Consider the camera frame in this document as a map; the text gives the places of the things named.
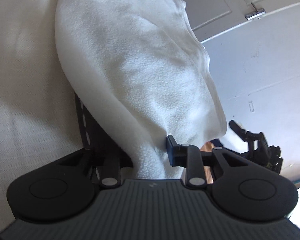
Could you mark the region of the white fleece zip jacket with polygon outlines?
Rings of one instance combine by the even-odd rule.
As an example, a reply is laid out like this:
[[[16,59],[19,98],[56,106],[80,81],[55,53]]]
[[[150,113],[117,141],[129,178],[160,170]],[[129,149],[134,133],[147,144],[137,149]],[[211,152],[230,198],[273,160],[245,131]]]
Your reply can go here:
[[[226,119],[182,0],[58,0],[56,49],[85,107],[139,179],[179,179],[167,135],[203,146]]]

